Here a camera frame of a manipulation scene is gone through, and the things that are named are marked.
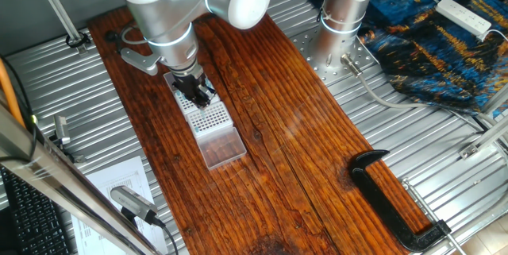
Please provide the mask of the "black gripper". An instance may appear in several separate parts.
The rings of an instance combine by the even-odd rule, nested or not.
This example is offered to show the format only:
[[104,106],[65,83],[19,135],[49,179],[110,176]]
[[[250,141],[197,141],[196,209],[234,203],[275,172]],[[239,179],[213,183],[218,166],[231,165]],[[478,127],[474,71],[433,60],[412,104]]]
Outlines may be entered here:
[[182,92],[181,98],[184,109],[190,109],[191,107],[196,109],[207,108],[211,104],[216,91],[206,85],[204,71],[187,75],[173,72],[172,75],[174,77],[172,86]]

